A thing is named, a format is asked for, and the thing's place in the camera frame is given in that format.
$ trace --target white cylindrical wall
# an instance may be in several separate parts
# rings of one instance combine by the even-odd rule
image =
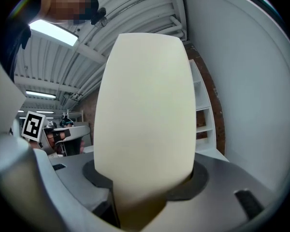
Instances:
[[[184,0],[220,98],[225,156],[271,190],[290,167],[290,42],[250,0]]]
[[[19,124],[19,119],[18,118],[13,120],[13,125],[12,125],[11,129],[12,129],[14,137],[20,137],[21,129],[20,129],[20,124]]]

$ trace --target black slot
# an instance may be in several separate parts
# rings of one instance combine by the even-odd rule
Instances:
[[[53,168],[55,171],[59,170],[59,169],[62,169],[62,168],[65,168],[66,166],[63,165],[63,164],[56,164],[56,165],[53,165]]]
[[[240,190],[235,193],[239,203],[245,211],[249,220],[256,217],[262,210],[263,206],[249,190]]]

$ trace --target white ceiling beam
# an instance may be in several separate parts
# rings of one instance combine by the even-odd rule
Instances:
[[[40,104],[50,104],[50,105],[60,105],[59,101],[56,100],[44,100],[36,98],[26,98],[25,103],[40,103]]]
[[[99,63],[99,64],[104,64],[107,62],[107,58],[103,56],[101,53],[98,53],[97,51],[91,49],[89,46],[77,42],[76,44],[76,51],[83,56]]]
[[[172,0],[172,3],[173,3],[174,10],[175,10],[176,18],[183,25],[183,29],[187,30],[187,21],[186,21],[184,1],[183,0]]]
[[[62,114],[43,114],[43,115],[45,115],[46,117],[53,117],[53,118],[62,117]],[[27,116],[27,113],[17,114],[17,117],[26,117],[26,116]]]
[[[67,110],[64,109],[45,109],[45,108],[36,108],[36,107],[22,107],[21,110],[24,111],[24,113],[28,111],[36,112],[36,111],[50,111],[54,112],[53,114],[62,114],[62,113],[67,113]]]
[[[76,93],[79,89],[76,87],[71,87],[67,85],[60,85],[57,83],[51,83],[47,81],[22,77],[22,76],[15,76],[14,77],[15,83],[20,85],[29,85],[34,87],[43,87],[43,88],[49,88],[53,90],[60,90],[68,93]]]

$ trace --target white shelf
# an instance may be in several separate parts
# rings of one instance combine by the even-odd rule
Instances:
[[[204,111],[205,126],[197,127],[196,134],[206,132],[207,138],[196,140],[196,152],[216,149],[216,130],[213,110],[201,73],[194,62],[190,60],[190,68],[194,85],[196,111]]]
[[[202,77],[201,77],[201,74],[199,72],[199,69],[198,69],[196,63],[193,60],[190,60],[189,62],[190,62],[190,68],[191,68],[193,82],[194,83],[200,82]]]
[[[203,85],[194,87],[196,110],[202,110],[210,107],[210,102],[207,95],[207,90]]]
[[[83,153],[93,152],[93,145],[85,147]]]
[[[213,129],[212,125],[197,127],[197,133],[204,132],[204,131],[211,131],[212,129]]]
[[[206,150],[201,150],[201,151],[197,151],[196,153],[200,154],[200,155],[204,155],[204,156],[208,156],[208,157],[212,157],[212,158],[216,158],[219,160],[224,160],[224,161],[228,161],[227,158],[225,158],[224,155],[222,155],[217,149],[212,148],[212,149],[206,149]]]
[[[67,115],[68,118],[79,118],[82,117],[82,122],[84,121],[84,114],[83,114],[83,110],[81,112],[71,112],[69,110],[67,110]]]
[[[210,138],[197,139],[195,144],[195,152],[206,149],[216,148],[215,143]]]

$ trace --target corrugated ceiling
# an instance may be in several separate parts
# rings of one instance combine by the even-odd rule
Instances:
[[[120,33],[155,33],[172,27],[173,23],[170,16],[175,16],[174,6],[178,6],[172,0],[99,0],[99,3],[100,7],[105,7],[107,11],[108,24],[106,27],[98,28],[92,26],[90,22],[80,26],[69,26],[68,24],[61,26],[77,34],[81,43],[105,57],[110,54]],[[64,91],[62,85],[78,90],[90,77],[95,75],[94,79],[87,83],[84,88],[87,93],[92,92],[99,86],[99,81],[102,78],[103,68],[101,67],[102,64],[96,63],[67,47],[32,35],[26,49],[21,48],[18,52],[15,71],[16,76],[30,80],[19,78],[16,84],[24,94],[26,90],[32,90],[54,94],[57,99],[54,101],[27,96],[23,108],[31,110],[45,108],[58,111],[71,108],[77,100],[84,98],[84,95],[76,96],[77,99],[71,99],[75,97],[75,93]],[[70,97],[70,102],[66,102],[64,106],[60,105],[63,96]]]

